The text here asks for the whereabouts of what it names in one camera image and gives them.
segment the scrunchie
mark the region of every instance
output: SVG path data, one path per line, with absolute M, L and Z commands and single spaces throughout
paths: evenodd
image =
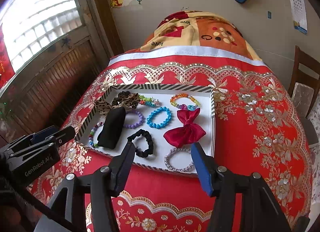
M 138 93 L 130 93 L 129 91 L 122 91 L 115 97 L 111 105 L 106 101 L 96 100 L 94 102 L 97 111 L 102 115 L 107 115 L 111 109 L 124 107 L 125 111 L 136 109 L 140 102 Z
M 136 155 L 141 157 L 141 158 L 147 158 L 148 155 L 153 154 L 153 140 L 152 137 L 150 135 L 150 133 L 148 131 L 142 130 L 140 129 L 138 132 L 134 133 L 133 135 L 129 136 L 128 139 L 128 143 L 132 143 L 134 146 L 134 143 L 132 142 L 136 137 L 142 135 L 143 137 L 145 137 L 145 139 L 147 140 L 148 143 L 148 149 L 145 150 L 144 152 L 140 151 L 138 149 L 138 147 L 136 147 Z
M 178 127 L 165 132 L 163 135 L 165 140 L 177 148 L 199 141 L 200 138 L 206 134 L 200 125 L 193 123 L 199 113 L 200 108 L 197 108 L 194 111 L 178 110 L 177 117 L 180 122 L 183 123 L 183 127 Z

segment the window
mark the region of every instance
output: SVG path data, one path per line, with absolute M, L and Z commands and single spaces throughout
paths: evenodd
M 76 0 L 14 0 L 2 22 L 15 72 L 52 41 L 82 24 Z

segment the red tablecloth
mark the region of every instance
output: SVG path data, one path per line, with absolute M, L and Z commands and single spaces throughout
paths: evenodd
M 210 85 L 216 101 L 216 161 L 238 174 L 261 173 L 293 225 L 310 209 L 311 161 L 302 125 L 286 90 L 260 61 L 230 56 L 230 52 L 224 53 L 225 57 L 212 57 L 205 53 L 208 47 L 190 47 L 165 47 L 113 59 L 64 126 L 72 125 L 78 131 L 94 100 L 110 85 Z M 34 185 L 34 195 L 43 202 L 50 199 L 66 174 L 90 174 L 110 161 L 74 141 L 60 148 L 60 156 L 61 161 Z M 239 202 L 237 199 L 234 231 L 239 228 Z M 87 227 L 93 231 L 89 203 L 87 197 Z M 122 231 L 204 231 L 213 203 L 196 178 L 137 166 L 131 169 L 125 191 L 113 199 Z

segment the purple beaded bracelet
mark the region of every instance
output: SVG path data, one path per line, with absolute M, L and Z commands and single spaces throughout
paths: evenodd
M 139 111 L 131 110 L 131 111 L 129 111 L 129 112 L 126 112 L 126 114 L 128 114 L 128 113 L 135 113 L 135 114 L 137 114 L 137 115 L 140 117 L 140 120 L 139 120 L 139 122 L 136 122 L 135 124 L 132 124 L 132 125 L 131 125 L 131 124 L 124 124 L 123 127 L 129 128 L 129 129 L 135 129 L 135 128 L 137 128 L 138 126 L 142 125 L 142 121 L 143 121 L 144 117 L 143 117 L 143 115 L 142 115 Z

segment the poster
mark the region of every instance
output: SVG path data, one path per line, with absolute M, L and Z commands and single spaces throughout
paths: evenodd
M 290 0 L 294 28 L 307 34 L 307 15 L 303 0 Z

